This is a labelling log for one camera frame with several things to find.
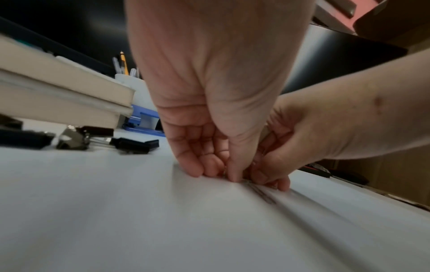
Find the forearm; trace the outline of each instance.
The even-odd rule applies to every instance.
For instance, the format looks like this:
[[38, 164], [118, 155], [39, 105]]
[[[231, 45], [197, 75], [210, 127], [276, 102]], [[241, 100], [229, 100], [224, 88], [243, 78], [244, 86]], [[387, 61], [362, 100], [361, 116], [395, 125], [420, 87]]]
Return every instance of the forearm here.
[[337, 159], [382, 155], [430, 143], [430, 50], [341, 79], [356, 126]]

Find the blue object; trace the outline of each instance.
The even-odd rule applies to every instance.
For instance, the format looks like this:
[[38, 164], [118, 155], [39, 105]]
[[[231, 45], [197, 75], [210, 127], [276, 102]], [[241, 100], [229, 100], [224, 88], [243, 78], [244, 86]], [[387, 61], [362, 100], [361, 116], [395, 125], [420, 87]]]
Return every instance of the blue object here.
[[166, 137], [164, 135], [164, 132], [162, 131], [152, 130], [149, 128], [142, 128], [139, 126], [142, 120], [142, 115], [146, 115], [152, 118], [160, 118], [160, 116], [158, 115], [158, 112], [150, 110], [148, 108], [140, 107], [137, 105], [132, 105], [132, 107], [133, 107], [133, 113], [130, 116], [128, 122], [122, 125], [123, 129], [127, 131], [137, 132], [137, 133]]

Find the dark object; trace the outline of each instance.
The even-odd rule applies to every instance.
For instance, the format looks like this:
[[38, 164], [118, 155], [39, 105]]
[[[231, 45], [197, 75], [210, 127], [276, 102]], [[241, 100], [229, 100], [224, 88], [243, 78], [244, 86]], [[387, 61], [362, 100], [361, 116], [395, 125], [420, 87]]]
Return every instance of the dark object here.
[[159, 141], [138, 142], [125, 138], [112, 138], [110, 145], [116, 149], [133, 154], [148, 154], [149, 151], [159, 147]]
[[53, 133], [0, 127], [0, 146], [42, 149], [49, 146], [53, 138]]
[[155, 130], [163, 131], [163, 125], [161, 124], [161, 120], [159, 119], [157, 125], [155, 126]]
[[338, 177], [340, 179], [360, 184], [360, 185], [367, 185], [369, 183], [369, 180], [366, 179], [364, 176], [351, 171], [342, 171], [342, 170], [334, 170], [330, 169], [330, 172], [333, 177]]
[[306, 172], [306, 173], [310, 173], [310, 174], [314, 174], [320, 177], [331, 177], [330, 173], [327, 173], [325, 171], [310, 167], [310, 166], [303, 166], [302, 168], [299, 168], [300, 171]]
[[311, 25], [283, 93], [362, 71], [406, 53], [403, 48]]
[[82, 134], [79, 129], [69, 125], [59, 136], [56, 148], [65, 150], [87, 150], [89, 144], [89, 134]]
[[97, 126], [82, 126], [76, 130], [81, 134], [89, 134], [90, 137], [113, 137], [114, 129], [106, 129]]
[[112, 57], [129, 48], [122, 0], [2, 1], [0, 32], [114, 76]]
[[0, 126], [10, 129], [22, 130], [22, 121], [0, 114]]
[[345, 14], [346, 17], [354, 17], [357, 5], [351, 0], [327, 0], [327, 2], [338, 9], [341, 13]]
[[428, 22], [429, 0], [388, 0], [358, 18], [354, 29], [361, 37], [388, 41]]

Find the orange pencil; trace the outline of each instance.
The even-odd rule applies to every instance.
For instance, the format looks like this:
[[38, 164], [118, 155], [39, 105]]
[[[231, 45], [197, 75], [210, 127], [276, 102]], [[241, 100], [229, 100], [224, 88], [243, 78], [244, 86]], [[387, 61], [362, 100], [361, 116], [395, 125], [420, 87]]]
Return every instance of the orange pencil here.
[[124, 62], [124, 72], [126, 75], [129, 75], [129, 70], [127, 69], [127, 62], [125, 61], [124, 52], [121, 51], [120, 56], [121, 60]]

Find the pen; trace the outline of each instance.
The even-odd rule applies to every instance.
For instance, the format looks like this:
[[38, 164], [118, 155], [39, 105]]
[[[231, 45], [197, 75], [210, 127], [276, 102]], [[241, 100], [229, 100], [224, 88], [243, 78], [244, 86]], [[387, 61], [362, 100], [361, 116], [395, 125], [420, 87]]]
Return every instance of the pen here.
[[120, 63], [118, 62], [118, 59], [115, 58], [115, 57], [113, 57], [112, 60], [113, 60], [113, 67], [115, 67], [116, 73], [122, 73], [121, 67], [120, 67]]
[[124, 74], [129, 75], [129, 70], [127, 69], [127, 62], [125, 61], [124, 52], [120, 52], [121, 60], [124, 62]]
[[132, 68], [130, 70], [130, 76], [136, 78], [136, 69], [135, 68]]

